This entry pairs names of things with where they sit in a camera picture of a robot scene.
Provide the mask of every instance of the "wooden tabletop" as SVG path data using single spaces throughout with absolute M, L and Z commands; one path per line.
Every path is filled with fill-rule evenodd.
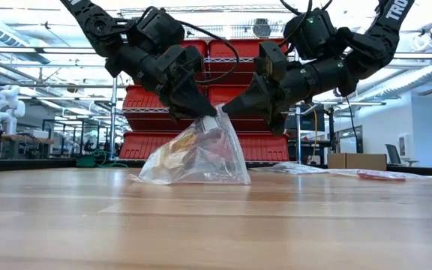
M 128 173 L 0 172 L 0 269 L 432 270 L 432 181 L 153 186 Z
M 25 141 L 29 141 L 31 142 L 33 139 L 28 137 L 28 136 L 24 136 L 24 135 L 19 135 L 19 134 L 2 134 L 1 138 L 3 140 L 13 140 L 13 141 L 17 141 L 17 142 L 25 142 Z M 41 139 L 41 138 L 37 138 L 39 141 L 41 141 L 42 144 L 53 144 L 54 143 L 54 139 Z

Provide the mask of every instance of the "chair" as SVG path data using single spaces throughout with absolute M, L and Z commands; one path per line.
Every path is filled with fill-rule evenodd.
M 399 157 L 398 148 L 396 148 L 395 145 L 386 145 L 386 148 L 388 149 L 388 156 L 389 156 L 389 162 L 390 164 L 394 165 L 402 165 L 401 159 Z M 405 160 L 409 164 L 410 167 L 413 166 L 414 163 L 418 163 L 417 160 Z

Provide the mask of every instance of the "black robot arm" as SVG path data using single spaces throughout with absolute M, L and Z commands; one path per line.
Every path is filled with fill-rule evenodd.
M 376 19 L 364 34 L 346 27 L 336 31 L 325 10 L 316 9 L 309 16 L 293 18 L 286 24 L 285 38 L 301 59 L 312 61 L 288 61 L 277 44 L 260 43 L 253 81 L 223 110 L 230 115 L 260 115 L 274 134 L 282 134 L 281 112 L 289 106 L 299 101 L 311 102 L 313 96 L 336 88 L 346 97 L 356 90 L 359 80 L 389 64 L 399 43 L 401 24 L 413 3 L 414 0 L 381 0 Z M 352 50 L 344 55 L 347 47 Z
M 194 46 L 179 45 L 185 30 L 164 9 L 148 7 L 139 19 L 116 19 L 89 0 L 61 2 L 94 51 L 107 58 L 105 68 L 113 77 L 124 71 L 156 94 L 175 119 L 216 115 L 194 80 L 203 56 Z

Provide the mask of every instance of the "wooden table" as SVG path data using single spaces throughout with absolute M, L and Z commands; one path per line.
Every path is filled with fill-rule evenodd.
M 432 181 L 152 186 L 131 172 L 0 172 L 0 269 L 432 269 Z
M 39 141 L 36 143 L 39 143 L 41 145 L 39 145 L 40 151 L 43 155 L 42 158 L 48 158 L 49 154 L 50 154 L 50 145 L 52 145 L 54 143 L 54 139 L 40 139 L 37 138 Z M 9 156 L 7 158 L 14 158 L 17 159 L 18 155 L 19 155 L 19 150 L 20 150 L 20 145 L 19 143 L 24 142 L 33 142 L 33 139 L 28 137 L 28 136 L 24 136 L 24 135 L 18 135 L 18 134 L 2 134 L 1 135 L 1 140 L 3 141 L 7 141 L 10 143 L 9 145 Z

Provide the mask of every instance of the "clear plastic bag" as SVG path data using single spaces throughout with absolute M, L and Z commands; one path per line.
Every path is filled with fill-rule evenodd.
M 312 166 L 301 165 L 293 162 L 282 162 L 274 166 L 253 168 L 251 170 L 262 173 L 286 173 L 290 175 L 300 175 L 308 173 L 327 173 L 325 169 L 320 169 Z
M 139 176 L 130 179 L 157 185 L 175 183 L 251 183 L 245 158 L 228 115 L 197 119 L 175 139 L 153 152 Z
M 257 172 L 264 173 L 286 173 L 290 175 L 331 173 L 339 176 L 352 176 L 360 179 L 379 181 L 406 181 L 406 179 L 432 179 L 432 176 L 416 175 L 403 172 L 383 172 L 372 169 L 320 169 L 308 165 L 293 162 L 278 163 L 271 167 L 254 168 Z

